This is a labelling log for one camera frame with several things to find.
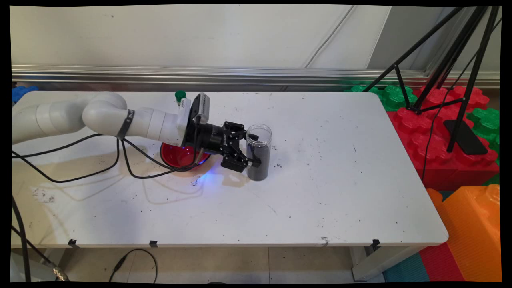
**clear plastic jar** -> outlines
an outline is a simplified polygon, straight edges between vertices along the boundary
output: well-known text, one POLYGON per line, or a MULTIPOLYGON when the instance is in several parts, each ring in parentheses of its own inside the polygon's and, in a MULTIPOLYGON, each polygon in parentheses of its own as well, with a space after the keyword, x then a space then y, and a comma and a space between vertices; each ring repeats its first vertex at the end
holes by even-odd
POLYGON ((251 165, 247 176, 254 181, 267 178, 270 164, 270 143, 272 130, 265 124, 254 124, 247 129, 247 157, 261 161, 258 167, 251 165))

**tripod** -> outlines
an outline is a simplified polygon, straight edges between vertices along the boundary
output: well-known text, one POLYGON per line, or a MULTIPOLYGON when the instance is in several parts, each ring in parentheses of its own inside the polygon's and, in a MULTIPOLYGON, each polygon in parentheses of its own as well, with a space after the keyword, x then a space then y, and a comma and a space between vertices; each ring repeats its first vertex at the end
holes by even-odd
POLYGON ((432 74, 431 78, 425 85, 424 90, 421 92, 421 94, 418 97, 418 100, 414 103, 412 106, 409 102, 409 99, 407 97, 406 88, 403 84, 403 79, 400 73, 400 69, 398 68, 398 65, 402 63, 403 60, 405 60, 409 55, 411 55, 419 46, 421 46, 426 40, 428 40, 434 33, 436 33, 442 26, 444 26, 453 16, 455 16, 458 12, 462 10, 463 7, 456 7, 453 9, 443 20, 441 20, 438 24, 436 24, 425 36, 423 36, 418 42, 416 42, 409 50, 407 50, 401 57, 399 57, 396 61, 394 61, 384 72, 375 79, 371 84, 365 87, 363 92, 368 92, 372 87, 374 87, 379 81, 381 81, 386 75, 388 75, 391 70, 395 70, 398 82, 400 84, 400 88, 403 93, 403 97, 406 103, 406 109, 414 111, 416 114, 421 114, 422 112, 432 110, 432 109, 438 109, 444 106, 453 105, 456 103, 461 103, 457 119, 454 123, 453 120, 447 120, 445 121, 445 126, 449 126, 451 129, 451 137, 450 142, 448 144, 447 151, 452 152, 453 147, 455 145, 455 141, 459 143, 459 146, 463 148, 463 151, 467 155, 481 155, 486 154, 487 149, 482 144, 482 142, 477 138, 477 136, 471 131, 467 129, 464 129, 464 135, 462 137, 458 137, 460 127, 462 125, 462 119, 464 117, 467 104, 469 103, 471 92, 473 91, 473 86, 476 81, 476 77, 478 75, 478 71, 480 70, 480 66, 482 64, 482 60, 485 54, 485 49, 487 48, 487 44, 490 39, 490 35, 494 28, 498 25, 494 25, 496 21, 496 17, 498 15, 499 6, 493 6, 489 15, 489 19, 487 21, 487 25, 485 26, 485 30, 482 36, 482 40, 480 42, 480 47, 477 51, 477 53, 473 56, 475 58, 475 63, 473 64, 473 68, 471 70, 470 77, 467 82, 466 91, 464 93, 464 96, 460 99, 456 99, 453 101, 449 101, 444 103, 441 103, 439 105, 434 105, 427 108, 421 108, 421 104, 431 91, 432 87, 436 84, 436 82, 441 77, 441 80, 437 84, 437 88, 441 88, 444 81, 448 77, 451 69, 453 68, 455 62, 457 61, 457 58, 464 50, 464 47, 466 46, 467 42, 471 38, 471 35, 475 31, 476 27, 480 23, 480 20, 483 18, 483 15, 485 14, 486 10, 489 6, 481 6, 476 7, 476 9, 473 11, 467 22, 462 27, 462 30, 460 31, 459 35, 453 42, 453 44, 450 46, 449 50, 447 51, 446 55, 443 57, 442 61, 439 63, 439 66, 432 74))

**black tripod leg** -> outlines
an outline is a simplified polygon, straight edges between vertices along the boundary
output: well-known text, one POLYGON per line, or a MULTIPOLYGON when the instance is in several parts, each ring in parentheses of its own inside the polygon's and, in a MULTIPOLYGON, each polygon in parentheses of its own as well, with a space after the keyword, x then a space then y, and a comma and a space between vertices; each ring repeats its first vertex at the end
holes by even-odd
POLYGON ((453 66, 455 65, 455 62, 459 58, 460 53, 462 53, 462 50, 464 50, 464 47, 466 47, 467 42, 471 38, 471 35, 473 34, 473 32, 475 32, 475 29, 477 28, 479 22, 480 22, 480 20, 478 20, 478 22, 473 24, 471 31, 468 33, 468 35, 466 36, 464 41, 457 48, 457 51, 455 52, 450 63, 448 64, 448 69, 445 70, 445 72, 443 73, 443 76, 441 77, 441 80, 439 80, 439 82, 437 83, 437 89, 441 89, 441 87, 443 86, 444 82, 446 81, 446 78, 448 78, 448 75, 450 74, 453 66))
POLYGON ((379 83, 379 81, 381 81, 386 75, 388 75, 389 72, 391 72, 391 70, 395 69, 395 65, 399 65, 400 63, 402 63, 402 61, 404 61, 409 55, 411 55, 416 49, 418 49, 418 47, 420 47, 421 44, 423 44, 425 41, 427 41, 430 38, 430 36, 432 36, 434 33, 437 32, 437 30, 439 30, 441 27, 443 27, 444 24, 446 24, 446 22, 450 21, 450 19, 452 19, 453 16, 455 16, 455 14, 459 13, 459 11, 462 10, 462 8, 463 7, 455 7, 448 15, 446 15, 445 18, 443 18, 443 20, 441 20, 432 29, 430 29, 430 31, 427 32, 427 34, 425 34, 420 40, 418 40, 418 42, 416 42, 411 48, 409 48, 409 50, 407 50, 402 56, 400 56, 400 58, 398 58, 396 61, 394 61, 391 64, 391 66, 389 66, 386 70, 384 70, 384 72, 382 74, 380 74, 380 76, 377 77, 377 79, 373 80, 373 82, 371 82, 371 84, 366 86, 365 89, 363 90, 363 92, 370 91, 370 89, 373 86, 375 86, 377 83, 379 83))
POLYGON ((402 74, 400 73, 400 69, 398 65, 395 65, 396 77, 398 78, 398 82, 400 83, 400 88, 402 89, 403 99, 406 101, 406 109, 409 110, 411 108, 411 103, 409 103, 409 97, 407 97, 406 86, 403 84, 402 74))
POLYGON ((490 11, 489 19, 487 20, 487 26, 485 26, 482 41, 480 42, 480 47, 478 48, 478 54, 477 57, 475 58, 473 68, 471 69, 470 78, 467 81, 466 92, 464 93, 465 100, 462 102, 460 106, 459 114, 457 115, 457 120, 455 121, 455 127, 450 138, 450 143, 448 143, 447 151, 450 153, 453 151, 455 139, 457 138, 457 133, 459 133, 459 128, 462 123, 464 114, 466 112, 467 103, 470 100, 471 92, 473 91, 473 86, 475 85, 475 81, 477 79, 478 70, 480 70, 480 66, 482 64, 485 49, 487 49, 487 44, 489 43, 490 35, 493 31, 493 24, 496 21, 496 16, 498 15, 499 8, 499 6, 493 6, 493 8, 490 11))
POLYGON ((473 32, 473 25, 477 25, 478 22, 480 22, 480 19, 484 15, 484 13, 487 10, 487 6, 481 6, 475 8, 475 11, 471 14, 471 17, 468 19, 466 24, 464 24, 464 27, 462 27, 462 30, 460 31, 459 35, 453 42, 452 46, 444 56, 443 60, 437 67, 437 69, 432 73, 432 76, 430 77, 430 80, 425 85, 425 88, 421 92, 421 95, 419 95, 418 100, 416 103, 414 103, 415 109, 421 109, 421 104, 425 100, 426 96, 430 93, 430 90, 434 86, 434 84, 437 82, 439 77, 441 76, 442 72, 448 67, 450 64, 450 60, 453 58, 453 56, 456 54, 457 50, 459 48, 464 48, 462 43, 464 43, 466 37, 471 37, 471 34, 473 32))

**white robotic arm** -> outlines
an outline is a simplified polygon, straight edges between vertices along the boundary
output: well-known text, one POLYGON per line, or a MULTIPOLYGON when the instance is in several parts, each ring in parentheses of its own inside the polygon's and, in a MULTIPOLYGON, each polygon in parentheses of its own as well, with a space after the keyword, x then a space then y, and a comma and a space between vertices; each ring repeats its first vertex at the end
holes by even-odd
MULTIPOLYGON (((137 109, 126 136, 140 136, 181 146, 189 110, 189 99, 182 99, 178 114, 152 108, 137 109)), ((12 144, 73 133, 85 126, 99 134, 116 136, 127 114, 126 101, 114 92, 30 106, 12 117, 12 144)))
POLYGON ((259 159, 249 159, 240 150, 239 141, 247 136, 242 124, 226 121, 219 127, 207 123, 208 116, 209 97, 204 93, 199 93, 192 103, 182 99, 178 114, 172 114, 152 108, 128 110, 121 95, 99 92, 78 100, 20 110, 12 116, 12 144, 73 133, 85 126, 102 135, 118 136, 123 125, 129 123, 124 136, 140 136, 173 146, 192 146, 209 154, 222 154, 221 166, 237 172, 242 172, 249 162, 254 167, 259 166, 259 159))

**red bowl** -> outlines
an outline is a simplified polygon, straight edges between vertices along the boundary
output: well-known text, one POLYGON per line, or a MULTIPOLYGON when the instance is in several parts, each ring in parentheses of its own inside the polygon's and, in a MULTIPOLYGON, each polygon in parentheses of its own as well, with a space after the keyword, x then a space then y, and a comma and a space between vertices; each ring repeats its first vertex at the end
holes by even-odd
MULTIPOLYGON (((178 147, 162 143, 160 147, 160 157, 162 157, 162 160, 169 166, 182 167, 192 163, 194 159, 194 149, 192 147, 178 147)), ((208 157, 210 157, 210 154, 203 153, 198 166, 206 161, 208 157)))

